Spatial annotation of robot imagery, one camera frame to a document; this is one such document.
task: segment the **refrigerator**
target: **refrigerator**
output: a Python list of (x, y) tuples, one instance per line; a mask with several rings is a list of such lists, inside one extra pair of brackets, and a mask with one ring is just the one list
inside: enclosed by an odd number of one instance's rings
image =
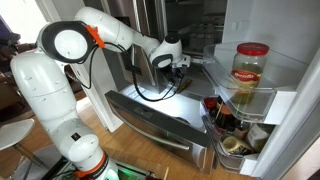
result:
[[(160, 42), (167, 34), (179, 34), (183, 53), (192, 57), (185, 77), (191, 85), (168, 101), (149, 103), (132, 86), (122, 55), (99, 49), (93, 87), (84, 91), (106, 130), (116, 131), (126, 123), (201, 171), (208, 173), (220, 163), (227, 171), (260, 179), (280, 179), (319, 137), (317, 0), (37, 0), (37, 4), (49, 22), (73, 20), (78, 9), (90, 6)], [(262, 100), (257, 99), (253, 109), (228, 101), (236, 87), (226, 84), (236, 45), (251, 41), (272, 50), (264, 69), (266, 83), (255, 91)], [(165, 78), (146, 63), (142, 50), (132, 46), (129, 52), (132, 64), (142, 71), (140, 91), (152, 98), (166, 93), (170, 87)], [(89, 82), (89, 63), (71, 66), (78, 78)], [(236, 117), (276, 125), (261, 153), (234, 159), (221, 152), (202, 103), (210, 96), (229, 102)]]

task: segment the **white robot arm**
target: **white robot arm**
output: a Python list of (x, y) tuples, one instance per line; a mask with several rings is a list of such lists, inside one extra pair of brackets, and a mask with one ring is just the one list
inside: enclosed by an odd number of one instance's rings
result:
[(85, 60), (95, 44), (119, 52), (104, 42), (128, 49), (141, 46), (156, 68), (189, 66), (181, 42), (167, 37), (160, 43), (93, 8), (80, 9), (75, 21), (55, 22), (39, 33), (38, 48), (11, 61), (13, 76), (41, 125), (58, 148), (79, 170), (81, 178), (116, 179), (117, 166), (99, 146), (94, 132), (78, 117), (72, 89), (56, 63)]

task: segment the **freezer drawer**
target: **freezer drawer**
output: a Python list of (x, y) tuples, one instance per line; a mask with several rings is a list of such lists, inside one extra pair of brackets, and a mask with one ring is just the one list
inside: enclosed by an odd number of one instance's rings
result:
[(105, 96), (113, 113), (132, 129), (201, 171), (210, 173), (214, 151), (206, 133), (115, 91), (109, 91)]

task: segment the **red lid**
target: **red lid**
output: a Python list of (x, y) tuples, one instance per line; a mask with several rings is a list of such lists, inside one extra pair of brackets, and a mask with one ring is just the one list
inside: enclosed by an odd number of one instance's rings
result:
[(237, 47), (237, 51), (244, 55), (249, 56), (263, 56), (269, 51), (269, 46), (261, 43), (242, 43)]
[(217, 99), (213, 97), (208, 97), (204, 99), (204, 104), (208, 109), (215, 108), (217, 105)]

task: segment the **door shelf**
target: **door shelf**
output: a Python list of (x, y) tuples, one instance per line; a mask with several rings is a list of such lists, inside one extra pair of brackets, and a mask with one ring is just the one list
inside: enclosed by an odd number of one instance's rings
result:
[[(281, 124), (308, 66), (270, 50), (258, 87), (241, 87), (230, 74), (236, 48), (240, 43), (243, 42), (206, 46), (203, 71), (237, 119)], [(246, 103), (236, 103), (232, 97), (240, 90), (253, 98)]]
[(201, 101), (200, 103), (200, 115), (206, 127), (207, 134), (210, 137), (213, 147), (215, 149), (216, 156), (222, 167), (230, 172), (250, 175), (252, 170), (254, 169), (254, 165), (257, 162), (259, 154), (237, 156), (227, 153), (224, 150), (221, 142), (221, 138), (224, 135), (220, 135), (218, 133), (217, 129), (213, 124), (214, 119), (209, 115), (209, 111), (205, 107), (203, 101)]

